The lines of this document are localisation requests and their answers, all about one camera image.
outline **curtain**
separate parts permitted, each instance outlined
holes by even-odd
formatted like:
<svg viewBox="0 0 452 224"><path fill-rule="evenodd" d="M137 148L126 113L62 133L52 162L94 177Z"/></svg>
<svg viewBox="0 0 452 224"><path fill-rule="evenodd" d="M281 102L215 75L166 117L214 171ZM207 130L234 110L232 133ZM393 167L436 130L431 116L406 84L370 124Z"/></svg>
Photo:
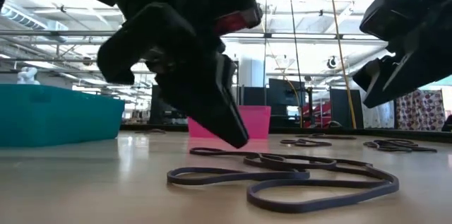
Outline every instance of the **curtain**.
<svg viewBox="0 0 452 224"><path fill-rule="evenodd" d="M396 100L399 129L441 131L446 116L440 90L416 90Z"/></svg>
<svg viewBox="0 0 452 224"><path fill-rule="evenodd" d="M361 100L366 96L366 92L359 89ZM374 108L367 108L362 106L362 118L364 128L375 129L393 129L394 128L394 104L392 101L381 104Z"/></svg>

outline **pink bin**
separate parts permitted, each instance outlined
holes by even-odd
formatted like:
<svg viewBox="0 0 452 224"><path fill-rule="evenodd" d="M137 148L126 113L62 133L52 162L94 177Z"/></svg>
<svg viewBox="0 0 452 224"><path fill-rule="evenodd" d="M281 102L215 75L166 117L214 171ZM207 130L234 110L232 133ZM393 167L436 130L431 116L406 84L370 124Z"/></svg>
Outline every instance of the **pink bin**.
<svg viewBox="0 0 452 224"><path fill-rule="evenodd" d="M267 106L239 106L249 138L268 138L270 111L271 107ZM191 118L189 118L189 135L194 138L217 138Z"/></svg>

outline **teal plastic container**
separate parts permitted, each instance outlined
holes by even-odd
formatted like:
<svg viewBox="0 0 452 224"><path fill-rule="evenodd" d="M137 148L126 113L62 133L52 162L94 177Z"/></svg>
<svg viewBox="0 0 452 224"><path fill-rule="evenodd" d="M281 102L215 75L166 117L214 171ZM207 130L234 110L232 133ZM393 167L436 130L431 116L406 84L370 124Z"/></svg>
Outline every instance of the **teal plastic container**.
<svg viewBox="0 0 452 224"><path fill-rule="evenodd" d="M0 84L0 147L116 138L124 101L53 86Z"/></svg>

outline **ceiling light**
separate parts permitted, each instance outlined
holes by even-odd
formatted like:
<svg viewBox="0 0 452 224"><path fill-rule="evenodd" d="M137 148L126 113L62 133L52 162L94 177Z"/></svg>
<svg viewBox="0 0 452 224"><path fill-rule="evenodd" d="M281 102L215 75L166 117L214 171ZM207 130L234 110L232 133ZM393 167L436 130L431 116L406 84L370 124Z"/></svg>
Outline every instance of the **ceiling light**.
<svg viewBox="0 0 452 224"><path fill-rule="evenodd" d="M107 86L109 89L128 89L130 86Z"/></svg>
<svg viewBox="0 0 452 224"><path fill-rule="evenodd" d="M70 78L70 79L73 79L73 80L78 80L78 78L76 77L76 76L72 76L72 75L69 75L69 74L67 74L67 73L60 73L62 76L65 76L65 77L67 77L67 78Z"/></svg>
<svg viewBox="0 0 452 224"><path fill-rule="evenodd" d="M271 35L272 38L293 38L293 34L287 34L287 33L273 33Z"/></svg>
<svg viewBox="0 0 452 224"><path fill-rule="evenodd" d="M78 14L78 15L82 15L82 16L95 16L95 14L93 12L89 12L89 11L81 11L78 8L76 9L66 9L65 12L67 13L74 13L74 14ZM60 9L40 9L40 10L36 10L33 11L33 13L41 13L41 14L45 14L45 13L61 13ZM116 11L112 11L112 12L100 12L99 15L101 16L121 16L122 13L121 12L116 12Z"/></svg>
<svg viewBox="0 0 452 224"><path fill-rule="evenodd" d="M121 89L121 90L118 90L118 91L121 92L121 93L126 93L126 94L136 93L136 91L132 90L132 89Z"/></svg>
<svg viewBox="0 0 452 224"><path fill-rule="evenodd" d="M153 94L153 89L138 89L138 91L145 93L145 94L149 94L152 95Z"/></svg>
<svg viewBox="0 0 452 224"><path fill-rule="evenodd" d="M377 37L367 34L343 35L344 40L379 40Z"/></svg>
<svg viewBox="0 0 452 224"><path fill-rule="evenodd" d="M79 91L95 91L100 92L100 88L90 88L90 87L83 87L83 86L72 86L72 90L79 90Z"/></svg>
<svg viewBox="0 0 452 224"><path fill-rule="evenodd" d="M336 34L296 34L297 38L332 40Z"/></svg>
<svg viewBox="0 0 452 224"><path fill-rule="evenodd" d="M53 64L50 64L48 62L45 61L25 61L26 64L32 65L32 66L37 66L40 68L44 68L44 69L57 69L58 66L55 66Z"/></svg>
<svg viewBox="0 0 452 224"><path fill-rule="evenodd" d="M334 80L340 80L341 78L342 78L342 76L330 77L325 80L325 83L330 83L331 81L334 81Z"/></svg>
<svg viewBox="0 0 452 224"><path fill-rule="evenodd" d="M118 97L119 97L120 99L122 99L122 100L127 100L127 101L130 101L130 102L135 102L135 98L134 98L134 97L131 97L131 96L129 96L129 95L118 95Z"/></svg>
<svg viewBox="0 0 452 224"><path fill-rule="evenodd" d="M263 33L230 33L223 37L263 37Z"/></svg>
<svg viewBox="0 0 452 224"><path fill-rule="evenodd" d="M87 82L87 83L92 83L92 84L99 84L99 85L106 85L106 84L108 84L107 82L105 82L103 80L94 79L94 78L82 78L82 80Z"/></svg>

